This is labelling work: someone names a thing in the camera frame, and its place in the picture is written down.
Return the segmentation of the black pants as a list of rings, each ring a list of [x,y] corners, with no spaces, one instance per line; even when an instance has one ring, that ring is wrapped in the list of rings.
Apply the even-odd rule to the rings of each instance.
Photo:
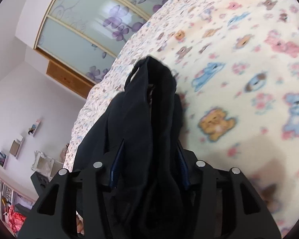
[[[119,156],[117,185],[105,192],[113,238],[190,238],[191,197],[182,184],[178,140],[182,105],[171,71],[153,57],[139,60],[124,90],[80,143],[74,170]]]

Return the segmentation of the cartoon bear print blanket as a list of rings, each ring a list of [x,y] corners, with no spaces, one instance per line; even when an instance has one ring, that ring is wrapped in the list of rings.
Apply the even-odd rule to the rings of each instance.
[[[240,168],[288,235],[299,219],[297,0],[169,0],[143,33],[145,55],[177,79],[183,145]]]

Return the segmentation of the glass sliding door wardrobe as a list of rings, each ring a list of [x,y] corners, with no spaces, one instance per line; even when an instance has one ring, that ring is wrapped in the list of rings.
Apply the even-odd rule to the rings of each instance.
[[[86,98],[124,45],[168,0],[52,0],[35,42],[47,75]]]

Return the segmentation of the small floral bed sheet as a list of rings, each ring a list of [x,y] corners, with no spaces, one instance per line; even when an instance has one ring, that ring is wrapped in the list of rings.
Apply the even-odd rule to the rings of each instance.
[[[231,0],[168,0],[134,34],[119,53],[109,73],[95,85],[72,129],[64,167],[73,169],[79,144],[124,89],[139,59],[152,56],[169,67],[185,110],[183,141],[202,156],[203,143],[211,149],[226,146],[228,137],[209,141],[201,123],[209,117],[236,119],[233,102],[232,41],[228,36],[227,6]]]

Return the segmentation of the white ornate wall shelf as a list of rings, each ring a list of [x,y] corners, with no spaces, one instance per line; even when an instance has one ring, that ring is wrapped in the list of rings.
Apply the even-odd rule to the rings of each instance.
[[[37,171],[41,175],[51,180],[62,168],[63,163],[47,156],[41,151],[34,152],[34,163],[31,167],[32,171]]]

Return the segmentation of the long wooden wall shelf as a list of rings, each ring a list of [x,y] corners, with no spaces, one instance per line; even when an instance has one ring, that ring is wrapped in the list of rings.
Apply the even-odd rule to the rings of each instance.
[[[9,211],[11,206],[17,210],[17,205],[31,209],[36,202],[38,195],[24,188],[21,184],[11,180],[6,175],[0,174],[0,221],[4,227],[17,238],[16,232],[8,224]]]

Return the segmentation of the white wall shelf box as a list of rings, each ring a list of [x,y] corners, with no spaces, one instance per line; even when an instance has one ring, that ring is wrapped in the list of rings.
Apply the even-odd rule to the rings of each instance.
[[[18,158],[18,155],[21,151],[22,145],[23,145],[24,137],[22,135],[15,138],[11,144],[9,153],[16,159]]]

